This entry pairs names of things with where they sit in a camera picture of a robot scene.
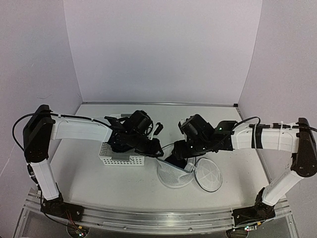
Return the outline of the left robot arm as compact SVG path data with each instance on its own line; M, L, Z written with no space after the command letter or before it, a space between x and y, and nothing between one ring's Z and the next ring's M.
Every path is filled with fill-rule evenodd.
M161 122L153 122L144 110L126 117L67 115L40 105L23 128L23 153L29 174L41 196L41 212L48 217L81 221L84 208L64 200L53 174L50 148L53 141L84 140L104 143L115 153L132 150L145 157L161 157L157 135Z

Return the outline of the dark navy lace bra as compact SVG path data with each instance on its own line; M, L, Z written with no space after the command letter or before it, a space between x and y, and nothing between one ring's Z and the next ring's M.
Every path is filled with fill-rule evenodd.
M124 153L135 149L134 147L131 147L116 138L111 138L107 144L111 147L114 153Z

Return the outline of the white perforated plastic basket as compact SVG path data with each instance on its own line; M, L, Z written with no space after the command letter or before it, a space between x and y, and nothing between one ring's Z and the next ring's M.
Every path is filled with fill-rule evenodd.
M105 166L144 166L145 157L129 150L123 153L113 152L111 147L103 142L99 158Z

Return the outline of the white mesh laundry bag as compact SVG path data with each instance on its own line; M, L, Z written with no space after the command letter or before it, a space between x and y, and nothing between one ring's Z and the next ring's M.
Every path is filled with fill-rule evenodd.
M169 188L182 188L195 181L204 191L213 193L222 186L222 174L217 164L205 157L185 160L185 167L167 161L172 155L172 144L163 147L163 158L157 158L157 175L160 182Z

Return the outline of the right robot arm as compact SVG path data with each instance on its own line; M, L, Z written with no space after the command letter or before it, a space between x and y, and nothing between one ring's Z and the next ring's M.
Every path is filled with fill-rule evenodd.
M306 118L284 124L249 123L223 120L212 127L196 114L180 121L178 127L185 136L176 141L173 156L181 161L204 155L208 152L233 151L242 149L265 149L286 151L292 154L292 164L278 178L257 194L255 204L233 210L236 226L263 222L275 217L274 207L300 180L317 173L317 146Z

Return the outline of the black bra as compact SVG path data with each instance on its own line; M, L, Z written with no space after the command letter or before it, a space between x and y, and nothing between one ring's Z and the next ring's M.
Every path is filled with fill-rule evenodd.
M185 167L188 164L188 158L184 159L184 158L178 158L175 155L171 154L170 156L168 156L165 161L169 164L172 164L178 168L181 169L185 169Z

